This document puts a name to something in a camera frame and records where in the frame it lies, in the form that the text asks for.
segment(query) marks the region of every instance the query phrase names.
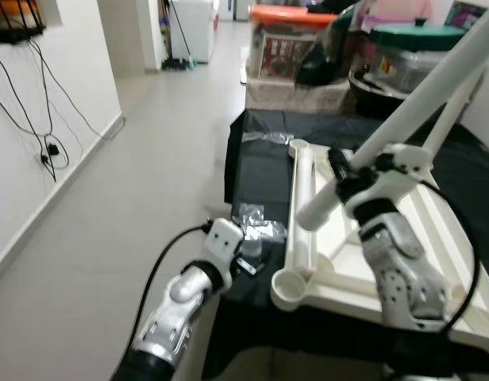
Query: green lid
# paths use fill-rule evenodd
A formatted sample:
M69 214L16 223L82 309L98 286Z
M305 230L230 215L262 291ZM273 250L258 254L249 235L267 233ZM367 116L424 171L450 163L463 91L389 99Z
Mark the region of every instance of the green lid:
M448 51L465 34L453 26L423 25L425 19L417 19L416 25L377 25L370 33L370 40L392 48L417 52L420 50Z

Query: table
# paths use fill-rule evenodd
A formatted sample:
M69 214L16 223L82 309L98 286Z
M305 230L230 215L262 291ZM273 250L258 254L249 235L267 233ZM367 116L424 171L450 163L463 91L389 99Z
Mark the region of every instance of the table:
M312 144L354 148L380 121L281 111L246 110L232 125L225 165L225 201L238 213L241 203L264 206L265 218L287 226L292 163L287 146L269 140L241 143L242 133L282 132ZM423 142L424 126L410 143ZM461 126L455 126L434 160L433 177L475 230L489 274L489 151ZM285 244L263 243L268 261L254 279L241 275L221 297L202 377L218 376L240 351L270 346L292 351L383 362L388 331L381 325L311 307L278 310L269 292L272 275L283 267ZM457 371L489 372L489 355L453 345Z

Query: baseboard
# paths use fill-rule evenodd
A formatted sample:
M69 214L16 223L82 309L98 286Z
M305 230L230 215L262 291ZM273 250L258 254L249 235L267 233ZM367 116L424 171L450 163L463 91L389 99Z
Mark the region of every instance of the baseboard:
M103 131L103 139L97 139L87 149L79 165L73 167L67 175L56 184L50 195L38 206L35 212L29 217L28 221L17 231L10 240L9 244L0 253L0 278L5 274L13 261L28 244L33 234L40 227L43 220L48 216L52 208L63 197L67 189L79 176L80 172L87 166L94 154L108 141L113 139L125 125L125 116L117 115Z

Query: storage container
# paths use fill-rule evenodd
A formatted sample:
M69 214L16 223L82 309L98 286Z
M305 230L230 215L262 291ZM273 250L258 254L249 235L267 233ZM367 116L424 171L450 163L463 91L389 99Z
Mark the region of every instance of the storage container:
M297 6L252 6L248 75L293 80L317 35L336 14L308 13Z
M369 76L373 83L412 92L464 35L463 29L423 23L373 28L375 55Z

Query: grey floor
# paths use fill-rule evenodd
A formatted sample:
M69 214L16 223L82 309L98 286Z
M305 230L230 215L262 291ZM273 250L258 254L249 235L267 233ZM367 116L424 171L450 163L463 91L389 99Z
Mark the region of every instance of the grey floor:
M219 25L210 64L161 73L125 129L97 153L0 281L0 381L108 379L158 251L181 229L227 214L229 123L243 110L246 24ZM165 261L152 291L198 255Z

